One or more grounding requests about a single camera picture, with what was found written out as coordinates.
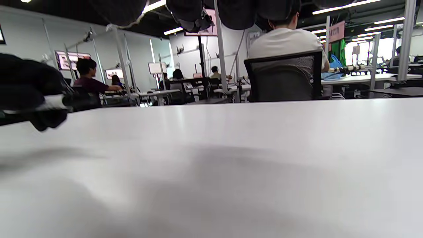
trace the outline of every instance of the pink sign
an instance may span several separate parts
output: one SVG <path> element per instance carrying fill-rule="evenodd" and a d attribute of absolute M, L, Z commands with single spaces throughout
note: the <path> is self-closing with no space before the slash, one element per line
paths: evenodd
<path fill-rule="evenodd" d="M 337 23 L 330 27 L 329 43 L 339 41 L 345 37 L 345 21 Z"/>
<path fill-rule="evenodd" d="M 189 33 L 185 32 L 186 36 L 217 36 L 217 28 L 216 28 L 216 12 L 211 9 L 206 9 L 207 15 L 211 16 L 211 20 L 213 22 L 212 26 L 205 30 L 201 30 L 198 33 Z"/>

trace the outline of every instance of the white desk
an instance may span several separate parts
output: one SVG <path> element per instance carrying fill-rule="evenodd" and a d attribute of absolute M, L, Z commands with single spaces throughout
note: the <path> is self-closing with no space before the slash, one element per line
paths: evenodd
<path fill-rule="evenodd" d="M 5 238 L 420 238 L 422 104 L 108 108 L 70 114 L 46 133 L 0 127 L 0 230 Z"/>
<path fill-rule="evenodd" d="M 376 75 L 377 81 L 396 81 L 397 74 L 378 74 Z M 342 77 L 340 80 L 335 81 L 321 81 L 322 85 L 339 85 L 339 84 L 355 84 L 355 83 L 368 83 L 370 82 L 370 75 L 356 75 L 351 77 Z M 407 75 L 408 80 L 422 78 L 421 75 Z"/>
<path fill-rule="evenodd" d="M 171 90 L 161 90 L 161 91 L 153 91 L 153 92 L 148 92 L 148 93 L 139 93 L 138 95 L 140 96 L 140 97 L 154 97 L 154 96 L 156 96 L 157 97 L 157 101 L 158 101 L 158 104 L 160 105 L 160 106 L 163 106 L 164 104 L 163 104 L 163 96 L 164 95 L 168 95 L 168 94 L 171 94 L 171 93 L 176 93 L 176 92 L 179 92 L 180 90 L 179 89 L 171 89 Z"/>

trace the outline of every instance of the blue plastic bag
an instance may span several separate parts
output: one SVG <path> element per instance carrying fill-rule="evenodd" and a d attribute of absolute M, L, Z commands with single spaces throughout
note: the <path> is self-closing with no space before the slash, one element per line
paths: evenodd
<path fill-rule="evenodd" d="M 332 63 L 330 63 L 331 68 L 340 68 L 343 67 L 341 61 L 338 60 L 338 58 L 335 55 L 331 55 L 332 57 Z M 335 74 L 335 73 L 322 73 L 321 78 L 325 81 L 333 81 L 333 80 L 339 80 L 342 77 L 342 74 Z"/>

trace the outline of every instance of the green cloth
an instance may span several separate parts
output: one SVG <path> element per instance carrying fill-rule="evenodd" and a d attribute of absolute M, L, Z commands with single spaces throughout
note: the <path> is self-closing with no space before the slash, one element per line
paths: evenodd
<path fill-rule="evenodd" d="M 346 46 L 345 39 L 342 39 L 337 42 L 333 42 L 332 51 L 331 51 L 331 53 L 339 59 L 339 61 L 341 62 L 343 66 L 346 66 L 345 46 Z"/>

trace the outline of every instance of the white t-shirt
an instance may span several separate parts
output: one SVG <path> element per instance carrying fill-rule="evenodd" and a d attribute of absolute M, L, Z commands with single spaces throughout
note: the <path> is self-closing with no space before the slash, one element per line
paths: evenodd
<path fill-rule="evenodd" d="M 302 29 L 278 28 L 254 41 L 250 47 L 249 58 L 290 55 L 314 50 L 323 52 L 321 64 L 323 69 L 327 62 L 327 56 L 324 53 L 320 39 L 315 34 Z"/>

